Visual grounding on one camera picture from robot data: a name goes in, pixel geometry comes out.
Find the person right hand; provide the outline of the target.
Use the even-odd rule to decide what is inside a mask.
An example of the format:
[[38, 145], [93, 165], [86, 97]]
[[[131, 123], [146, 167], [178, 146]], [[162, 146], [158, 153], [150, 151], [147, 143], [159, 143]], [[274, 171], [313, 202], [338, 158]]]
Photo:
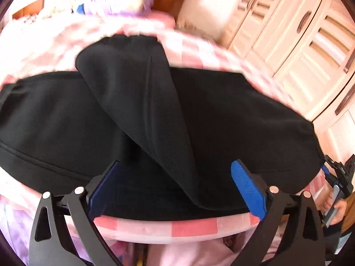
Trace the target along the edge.
[[[318, 211], [322, 212], [323, 214], [331, 208], [333, 205], [333, 199], [328, 196], [323, 202], [320, 202], [317, 206]], [[344, 199], [340, 199], [335, 203], [334, 209], [337, 210], [337, 213], [330, 221], [330, 226], [338, 224], [344, 218], [345, 211], [347, 209], [347, 202]]]

